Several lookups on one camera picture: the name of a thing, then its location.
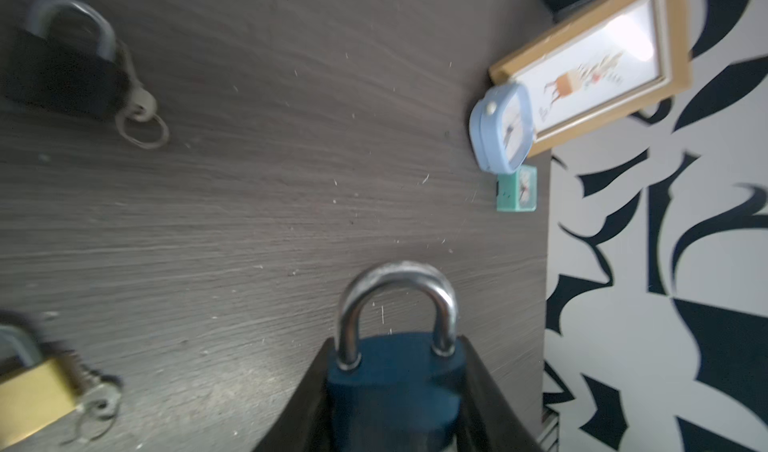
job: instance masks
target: clock face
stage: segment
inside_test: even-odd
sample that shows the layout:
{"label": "clock face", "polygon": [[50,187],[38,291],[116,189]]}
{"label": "clock face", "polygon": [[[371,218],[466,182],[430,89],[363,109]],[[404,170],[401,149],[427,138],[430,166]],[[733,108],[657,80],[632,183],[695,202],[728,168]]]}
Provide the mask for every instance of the clock face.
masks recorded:
{"label": "clock face", "polygon": [[521,205],[531,200],[531,172],[526,169],[520,170],[518,174],[518,191]]}
{"label": "clock face", "polygon": [[520,99],[514,95],[502,115],[502,134],[507,160],[512,160],[523,144],[523,121],[520,108]]}

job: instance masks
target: gray wood surface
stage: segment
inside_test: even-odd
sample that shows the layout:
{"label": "gray wood surface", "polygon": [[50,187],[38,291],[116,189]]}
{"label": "gray wood surface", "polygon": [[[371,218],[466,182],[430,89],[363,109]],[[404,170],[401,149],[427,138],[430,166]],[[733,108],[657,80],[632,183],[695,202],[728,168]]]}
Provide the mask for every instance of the gray wood surface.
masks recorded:
{"label": "gray wood surface", "polygon": [[[2,64],[30,1],[0,0]],[[538,211],[496,213],[466,128],[488,65],[550,23],[538,0],[84,1],[173,134],[148,152],[110,123],[0,112],[0,308],[125,384],[88,450],[250,450],[344,286],[392,259],[452,280],[459,332],[538,431],[548,157]],[[392,291],[362,334],[433,319]],[[86,450],[58,446],[71,426],[12,450]]]}

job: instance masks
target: black padlock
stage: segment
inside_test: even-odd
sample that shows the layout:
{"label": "black padlock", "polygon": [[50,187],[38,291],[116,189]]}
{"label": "black padlock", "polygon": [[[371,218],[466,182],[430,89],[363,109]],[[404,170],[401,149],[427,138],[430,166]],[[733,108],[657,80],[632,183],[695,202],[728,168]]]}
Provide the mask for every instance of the black padlock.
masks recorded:
{"label": "black padlock", "polygon": [[[98,26],[96,54],[48,37],[53,18],[66,8],[89,16]],[[109,119],[123,106],[130,84],[115,63],[116,54],[112,26],[91,6],[75,0],[36,0],[18,31],[5,97],[53,112]]]}

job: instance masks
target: black and white patterned wall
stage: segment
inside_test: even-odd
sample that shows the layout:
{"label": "black and white patterned wall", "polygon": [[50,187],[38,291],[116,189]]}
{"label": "black and white patterned wall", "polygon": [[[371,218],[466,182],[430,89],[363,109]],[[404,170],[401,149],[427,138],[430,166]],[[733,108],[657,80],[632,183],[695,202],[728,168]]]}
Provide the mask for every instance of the black and white patterned wall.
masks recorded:
{"label": "black and white patterned wall", "polygon": [[690,0],[694,86],[556,148],[563,452],[768,451],[768,0]]}

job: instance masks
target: picture frame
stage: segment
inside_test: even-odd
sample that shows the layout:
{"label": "picture frame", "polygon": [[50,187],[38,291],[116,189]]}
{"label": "picture frame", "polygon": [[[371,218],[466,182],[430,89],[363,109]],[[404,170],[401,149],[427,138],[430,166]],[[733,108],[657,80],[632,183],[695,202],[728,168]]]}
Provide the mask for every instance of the picture frame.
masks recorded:
{"label": "picture frame", "polygon": [[687,0],[598,0],[492,65],[494,84],[532,99],[528,156],[685,91],[692,84]]}

